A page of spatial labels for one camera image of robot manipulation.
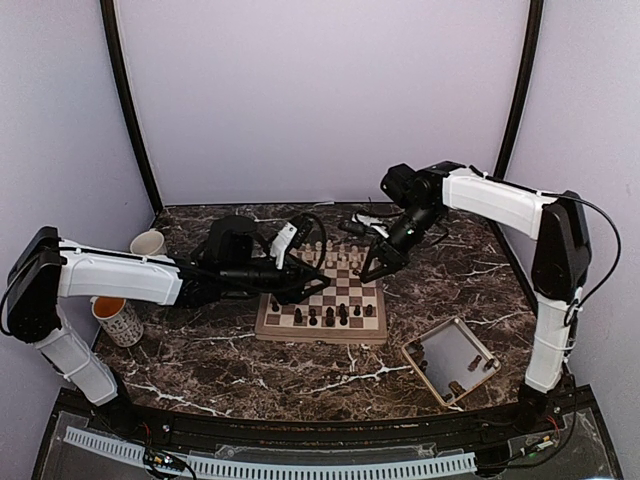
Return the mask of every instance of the wooden chessboard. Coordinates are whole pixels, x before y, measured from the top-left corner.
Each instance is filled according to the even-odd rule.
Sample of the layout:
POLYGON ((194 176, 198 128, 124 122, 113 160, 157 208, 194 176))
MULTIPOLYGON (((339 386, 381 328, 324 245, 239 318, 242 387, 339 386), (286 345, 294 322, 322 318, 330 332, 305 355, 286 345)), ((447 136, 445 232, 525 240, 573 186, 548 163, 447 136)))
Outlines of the wooden chessboard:
MULTIPOLYGON (((275 299, 271 295, 262 295, 256 321, 256 338, 284 342, 385 343, 387 317, 381 284, 377 281, 362 284, 354 274, 354 270, 357 271, 364 263, 367 250, 340 245, 335 251, 328 242, 326 260, 320 268, 331 279, 331 285, 299 305, 279 305, 278 311, 273 311, 275 299), (338 315, 342 303, 349 313, 346 325, 340 324, 338 315), (369 305, 373 307, 372 311, 366 312, 369 305), (355 314, 356 306, 360 307, 359 315, 355 314), (333 326, 327 326, 326 311, 329 307, 334 311, 333 326), (294 320, 297 308, 302 313, 298 322, 294 320), (310 309, 316 311, 315 325, 309 322, 310 309)), ((316 249, 312 250, 311 245, 307 244, 304 250, 292 251, 292 254, 315 265, 320 255, 320 245, 316 244, 316 249)))

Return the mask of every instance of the mug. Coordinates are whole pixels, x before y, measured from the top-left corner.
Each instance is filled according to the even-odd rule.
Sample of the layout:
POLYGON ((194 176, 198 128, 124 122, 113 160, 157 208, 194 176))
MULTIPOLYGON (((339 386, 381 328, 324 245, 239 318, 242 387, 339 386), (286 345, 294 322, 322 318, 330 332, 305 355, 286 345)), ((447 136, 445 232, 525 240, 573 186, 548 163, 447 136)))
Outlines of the mug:
POLYGON ((91 313, 119 347, 131 347, 142 338, 144 326, 124 298, 92 297, 91 313))
POLYGON ((135 255, 166 255, 167 247, 164 244, 164 235, 155 229, 142 232, 131 241, 129 250, 135 255))

